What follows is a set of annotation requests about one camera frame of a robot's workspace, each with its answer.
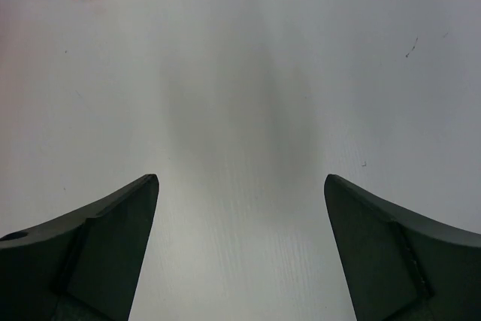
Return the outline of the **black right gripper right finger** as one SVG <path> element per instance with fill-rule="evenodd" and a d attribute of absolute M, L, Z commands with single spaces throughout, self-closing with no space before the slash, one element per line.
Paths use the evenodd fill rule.
<path fill-rule="evenodd" d="M 358 320 L 478 320 L 480 236 L 330 174 L 325 203 Z"/>

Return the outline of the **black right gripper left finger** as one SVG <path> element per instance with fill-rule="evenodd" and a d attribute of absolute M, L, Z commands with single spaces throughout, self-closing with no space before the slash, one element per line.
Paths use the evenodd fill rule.
<path fill-rule="evenodd" d="M 159 194 L 146 174 L 1 238 L 3 320 L 127 320 Z"/>

